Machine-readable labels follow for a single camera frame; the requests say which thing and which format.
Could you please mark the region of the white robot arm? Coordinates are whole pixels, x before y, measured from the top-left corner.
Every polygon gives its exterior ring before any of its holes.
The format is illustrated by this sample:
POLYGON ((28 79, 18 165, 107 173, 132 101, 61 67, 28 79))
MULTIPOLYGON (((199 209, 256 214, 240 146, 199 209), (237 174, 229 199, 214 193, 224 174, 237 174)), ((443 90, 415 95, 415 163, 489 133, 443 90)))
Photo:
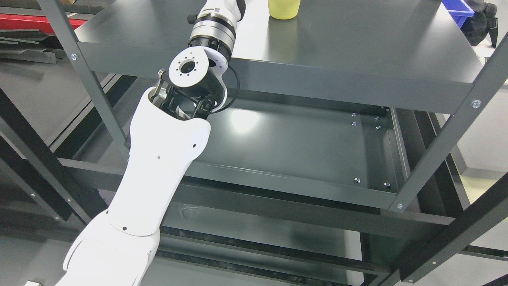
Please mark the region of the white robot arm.
POLYGON ((205 149, 209 114, 227 99, 223 73, 244 12, 207 2, 187 20, 188 47, 160 70, 134 112, 127 168, 108 208, 71 245, 58 286, 138 286, 160 242, 160 225, 189 165, 205 149))

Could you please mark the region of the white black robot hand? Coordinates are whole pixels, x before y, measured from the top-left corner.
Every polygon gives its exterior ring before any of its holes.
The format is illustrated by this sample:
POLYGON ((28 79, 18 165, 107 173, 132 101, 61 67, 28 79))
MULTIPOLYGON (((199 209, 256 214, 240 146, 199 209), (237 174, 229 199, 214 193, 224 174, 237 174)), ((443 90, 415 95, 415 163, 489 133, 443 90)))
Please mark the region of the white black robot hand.
POLYGON ((245 11, 245 0, 207 0, 198 16, 215 12, 225 16, 229 20, 240 22, 244 17, 245 11))

